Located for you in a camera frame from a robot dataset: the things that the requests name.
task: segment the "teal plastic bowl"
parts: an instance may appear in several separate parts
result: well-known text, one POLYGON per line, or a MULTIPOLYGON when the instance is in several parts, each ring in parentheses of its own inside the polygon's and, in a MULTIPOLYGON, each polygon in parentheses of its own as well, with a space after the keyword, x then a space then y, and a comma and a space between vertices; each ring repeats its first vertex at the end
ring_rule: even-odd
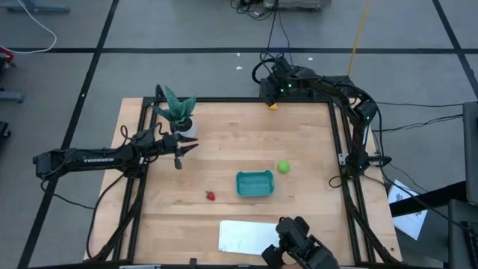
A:
POLYGON ((274 175, 269 170, 264 172, 239 172, 236 175, 236 188, 242 197, 271 195, 274 192, 274 175))

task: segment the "strawberry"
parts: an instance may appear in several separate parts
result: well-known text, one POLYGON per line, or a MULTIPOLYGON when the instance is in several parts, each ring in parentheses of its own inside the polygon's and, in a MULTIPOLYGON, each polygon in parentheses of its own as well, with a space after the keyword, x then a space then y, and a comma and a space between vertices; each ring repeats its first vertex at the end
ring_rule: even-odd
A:
POLYGON ((214 192, 206 191, 206 198, 210 201, 214 201, 216 199, 216 196, 214 195, 214 192))

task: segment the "white card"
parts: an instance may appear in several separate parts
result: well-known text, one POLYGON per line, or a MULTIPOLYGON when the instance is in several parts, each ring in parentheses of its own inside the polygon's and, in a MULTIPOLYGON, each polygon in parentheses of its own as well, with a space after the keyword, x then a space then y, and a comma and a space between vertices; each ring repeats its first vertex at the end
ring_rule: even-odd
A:
POLYGON ((279 245, 275 223, 223 220, 219 225, 219 251, 261 255, 271 244, 279 245))
MULTIPOLYGON (((405 186, 402 182, 395 179, 395 184, 399 185, 402 188, 405 188, 413 196, 418 194, 414 191, 409 191, 408 187, 405 186)), ((390 191, 388 192, 388 203, 391 204, 396 201, 404 200, 409 198, 405 191, 400 190, 398 187, 392 185, 390 191)), ((417 240, 420 235, 421 227, 425 221, 427 210, 419 211, 413 214, 408 214, 400 217, 394 217, 394 225, 397 229, 404 232, 411 238, 417 240)))

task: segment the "wooden tabletop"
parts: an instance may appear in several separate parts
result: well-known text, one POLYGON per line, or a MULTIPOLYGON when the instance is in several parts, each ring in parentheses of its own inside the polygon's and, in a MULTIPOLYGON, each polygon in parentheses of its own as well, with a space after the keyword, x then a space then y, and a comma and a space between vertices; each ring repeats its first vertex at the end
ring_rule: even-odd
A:
MULTIPOLYGON (((112 147, 122 143, 121 125, 130 133, 137 129, 141 102, 122 101, 112 147)), ((161 156, 149 166, 135 263, 187 264, 190 258, 197 258, 200 264, 263 265, 260 256, 217 250, 220 221, 277 223, 282 216, 302 216, 311 227, 310 233, 333 252, 340 265, 353 264, 342 191, 328 184, 338 175, 338 164, 327 105, 280 103, 277 111, 271 111, 261 103, 199 102, 193 114, 199 146, 182 159, 183 169, 174 168, 171 155, 161 156), (286 175, 276 171, 281 160, 291 164, 286 175), (273 171, 275 192, 268 197, 239 197, 236 173, 264 170, 273 171), (216 201, 208 201, 205 191, 213 191, 216 201)), ((367 149, 375 152, 372 135, 368 138, 367 149)), ((382 180, 377 168, 369 168, 366 174, 382 180)), ((106 171, 102 192, 118 176, 119 171, 106 171)), ((123 179, 112 188, 98 208, 90 243, 93 253, 118 225, 125 183, 123 179)), ((384 187, 362 178, 362 190, 371 229, 401 260, 384 187)), ((361 257, 366 261, 358 225, 357 230, 361 257)))

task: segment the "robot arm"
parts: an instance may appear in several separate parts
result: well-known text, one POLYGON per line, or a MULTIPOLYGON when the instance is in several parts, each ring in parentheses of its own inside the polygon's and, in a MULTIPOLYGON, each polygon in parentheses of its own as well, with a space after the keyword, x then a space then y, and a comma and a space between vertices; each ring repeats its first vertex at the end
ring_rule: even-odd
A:
POLYGON ((126 177, 136 177, 145 160, 166 154, 174 154, 175 167, 181 169, 179 158, 198 144, 180 147, 179 142, 197 139, 166 132, 162 134, 162 139, 156 141, 154 128, 138 132, 130 138, 130 143, 116 149, 54 149, 40 154, 33 159, 37 177, 50 180, 69 172, 106 169, 117 169, 124 172, 126 177))
POLYGON ((281 217, 276 231, 279 234, 279 246, 270 245, 262 253, 262 258, 270 268, 281 268, 285 264, 282 255, 287 252, 305 269, 339 269, 332 252, 313 235, 307 236, 309 227, 301 217, 294 220, 281 217))
MULTIPOLYGON (((345 159, 345 174, 356 178, 369 166, 371 161, 365 151, 367 145, 367 133, 372 119, 378 108, 374 100, 363 90, 356 87, 347 76, 325 77, 315 74, 309 68, 291 66, 285 58, 268 59, 265 62, 274 62, 269 77, 257 80, 255 71, 263 64, 261 62, 252 72, 254 81, 261 85, 261 96, 269 106, 274 106, 276 100, 287 96, 304 96, 315 93, 330 96, 333 102, 344 109, 353 126, 352 149, 345 159), (350 99, 359 101, 354 107, 350 99)), ((384 166, 390 162, 390 158, 379 160, 379 165, 384 166)))

